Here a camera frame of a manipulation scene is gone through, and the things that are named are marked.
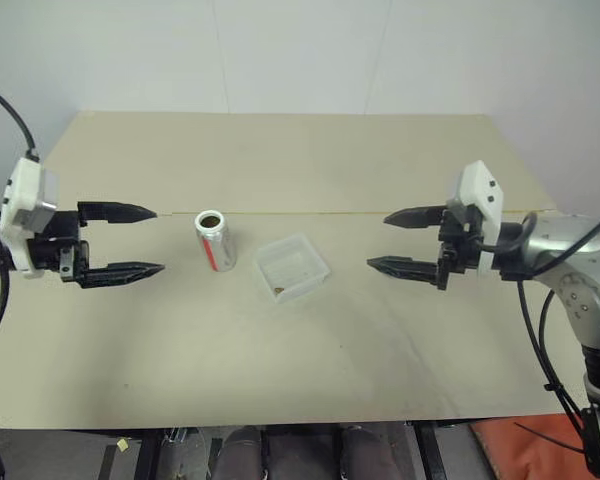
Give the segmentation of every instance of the red cloth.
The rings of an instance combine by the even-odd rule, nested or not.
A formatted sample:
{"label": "red cloth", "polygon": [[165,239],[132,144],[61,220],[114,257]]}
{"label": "red cloth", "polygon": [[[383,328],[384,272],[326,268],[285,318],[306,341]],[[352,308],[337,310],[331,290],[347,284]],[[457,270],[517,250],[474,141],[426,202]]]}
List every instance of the red cloth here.
{"label": "red cloth", "polygon": [[590,480],[584,456],[548,442],[515,425],[518,422],[556,440],[582,448],[582,441],[566,415],[537,415],[474,423],[500,480]]}

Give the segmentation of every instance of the clear plastic container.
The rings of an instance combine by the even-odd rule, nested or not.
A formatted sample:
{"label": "clear plastic container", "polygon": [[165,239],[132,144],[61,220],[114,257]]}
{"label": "clear plastic container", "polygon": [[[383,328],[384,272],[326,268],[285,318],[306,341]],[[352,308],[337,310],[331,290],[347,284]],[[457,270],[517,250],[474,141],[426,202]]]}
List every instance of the clear plastic container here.
{"label": "clear plastic container", "polygon": [[331,273],[301,233],[259,248],[256,266],[276,303],[310,292]]}

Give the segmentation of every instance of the beige tabletop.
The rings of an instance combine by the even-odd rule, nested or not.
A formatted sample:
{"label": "beige tabletop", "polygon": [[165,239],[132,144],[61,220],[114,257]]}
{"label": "beige tabletop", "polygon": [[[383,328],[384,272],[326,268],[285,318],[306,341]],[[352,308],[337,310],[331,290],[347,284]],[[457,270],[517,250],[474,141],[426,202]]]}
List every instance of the beige tabletop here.
{"label": "beige tabletop", "polygon": [[[221,146],[210,138],[222,138]],[[216,148],[222,153],[209,161]],[[37,281],[13,275],[0,330],[0,427],[558,411],[542,388],[513,284],[469,272],[439,292],[365,264],[384,254],[435,260],[434,229],[390,227],[383,213],[369,212],[441,203],[473,149],[501,182],[508,210],[552,207],[480,116],[81,114],[47,162],[60,176],[62,206],[106,199],[161,212],[133,225],[92,222],[83,229],[92,263],[144,260],[167,268],[133,285],[94,290],[53,274]],[[196,243],[192,214],[203,208],[234,212],[228,222],[239,260],[230,272],[212,272]],[[275,304],[253,254],[297,232],[332,275],[314,292]],[[528,290],[537,314],[545,290]],[[583,401],[583,363],[559,305],[548,335],[558,373]]]}

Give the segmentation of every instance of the floor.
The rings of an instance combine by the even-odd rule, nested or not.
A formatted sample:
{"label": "floor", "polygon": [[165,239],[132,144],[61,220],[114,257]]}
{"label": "floor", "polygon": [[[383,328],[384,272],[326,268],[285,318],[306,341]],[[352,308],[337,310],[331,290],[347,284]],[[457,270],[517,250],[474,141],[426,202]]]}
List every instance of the floor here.
{"label": "floor", "polygon": [[[402,422],[365,424],[392,446],[398,468],[406,480],[424,480],[417,441],[411,427]],[[189,429],[184,441],[165,443],[158,466],[159,480],[208,478],[210,452],[217,450],[236,427]],[[439,428],[436,437],[449,480],[491,480],[468,427]],[[133,479],[140,442],[128,440],[124,452],[115,449],[109,475],[103,459],[113,452],[119,438],[67,431],[0,430],[0,450],[9,480],[118,480]]]}

